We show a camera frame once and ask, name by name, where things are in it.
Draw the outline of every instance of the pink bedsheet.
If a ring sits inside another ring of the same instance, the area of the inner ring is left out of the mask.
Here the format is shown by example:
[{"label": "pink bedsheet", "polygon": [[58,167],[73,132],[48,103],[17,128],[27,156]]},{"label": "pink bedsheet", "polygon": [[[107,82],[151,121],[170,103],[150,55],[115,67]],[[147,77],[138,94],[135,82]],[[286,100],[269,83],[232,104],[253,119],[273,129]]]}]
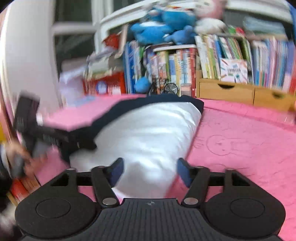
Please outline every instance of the pink bedsheet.
[{"label": "pink bedsheet", "polygon": [[[135,96],[99,97],[78,109],[66,109],[51,115],[48,124],[75,129],[92,122],[116,102]],[[280,200],[286,208],[286,220],[280,236],[296,240],[296,127],[285,122],[287,115],[264,108],[223,101],[204,100],[205,110],[188,162],[223,172],[232,167]],[[49,162],[38,173],[41,184],[62,172],[67,166],[58,152],[49,154]],[[208,198],[220,187],[210,188]],[[94,199],[91,188],[80,191]],[[179,178],[167,197],[182,199],[186,188]]]}]

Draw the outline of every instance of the stuffed animal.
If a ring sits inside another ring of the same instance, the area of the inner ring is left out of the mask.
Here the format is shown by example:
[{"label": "stuffed animal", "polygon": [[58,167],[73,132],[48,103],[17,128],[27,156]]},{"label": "stuffed animal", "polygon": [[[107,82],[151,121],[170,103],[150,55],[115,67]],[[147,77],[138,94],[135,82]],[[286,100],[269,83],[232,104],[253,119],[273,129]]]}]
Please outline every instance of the stuffed animal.
[{"label": "stuffed animal", "polygon": [[222,19],[227,0],[195,0],[195,16],[197,19]]},{"label": "stuffed animal", "polygon": [[196,17],[189,9],[167,6],[162,12],[162,20],[172,29],[182,30],[187,25],[194,26]]},{"label": "stuffed animal", "polygon": [[197,34],[217,34],[226,28],[226,24],[219,19],[203,18],[196,22],[195,33]]},{"label": "stuffed animal", "polygon": [[145,94],[150,89],[151,83],[146,77],[141,77],[135,84],[136,93]]},{"label": "stuffed animal", "polygon": [[223,17],[227,0],[195,0],[195,15],[197,34],[221,33],[226,27],[220,19]]},{"label": "stuffed animal", "polygon": [[173,32],[173,29],[168,25],[154,21],[136,23],[131,27],[131,30],[141,45],[161,44],[163,36]]},{"label": "stuffed animal", "polygon": [[176,45],[195,44],[195,35],[196,33],[193,31],[193,27],[187,25],[183,30],[176,31],[172,35],[164,37],[164,41],[174,42]]}]

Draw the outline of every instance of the red book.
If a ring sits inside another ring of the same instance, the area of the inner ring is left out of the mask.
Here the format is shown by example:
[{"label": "red book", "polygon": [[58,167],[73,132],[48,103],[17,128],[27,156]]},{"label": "red book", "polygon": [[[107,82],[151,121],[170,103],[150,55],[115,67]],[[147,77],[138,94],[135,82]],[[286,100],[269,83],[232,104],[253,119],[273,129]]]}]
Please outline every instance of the red book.
[{"label": "red book", "polygon": [[190,48],[191,97],[196,97],[196,48]]},{"label": "red book", "polygon": [[293,71],[291,76],[291,83],[289,93],[294,95],[296,91],[296,56],[294,57]]}]

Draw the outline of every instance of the circular pad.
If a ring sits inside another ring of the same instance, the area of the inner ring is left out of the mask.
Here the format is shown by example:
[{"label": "circular pad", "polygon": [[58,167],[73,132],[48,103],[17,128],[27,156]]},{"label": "circular pad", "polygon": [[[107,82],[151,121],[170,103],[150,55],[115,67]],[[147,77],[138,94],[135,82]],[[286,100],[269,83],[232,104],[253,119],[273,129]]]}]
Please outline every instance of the circular pad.
[{"label": "circular pad", "polygon": [[52,198],[37,205],[37,213],[44,218],[59,218],[70,211],[71,205],[64,199]]},{"label": "circular pad", "polygon": [[249,189],[215,195],[205,204],[205,215],[219,232],[235,238],[257,239],[277,234],[286,213],[273,196]]},{"label": "circular pad", "polygon": [[46,193],[37,190],[20,202],[15,219],[24,233],[57,239],[80,232],[93,221],[95,214],[95,203],[89,197],[50,188]]}]

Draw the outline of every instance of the white plush toy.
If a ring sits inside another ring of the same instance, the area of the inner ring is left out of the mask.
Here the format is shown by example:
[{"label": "white plush toy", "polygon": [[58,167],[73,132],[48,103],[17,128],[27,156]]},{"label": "white plush toy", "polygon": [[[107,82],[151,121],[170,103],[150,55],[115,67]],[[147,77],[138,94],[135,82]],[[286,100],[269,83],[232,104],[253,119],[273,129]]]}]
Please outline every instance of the white plush toy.
[{"label": "white plush toy", "polygon": [[194,31],[196,34],[217,34],[221,33],[225,27],[226,24],[219,19],[203,18],[196,22]]}]

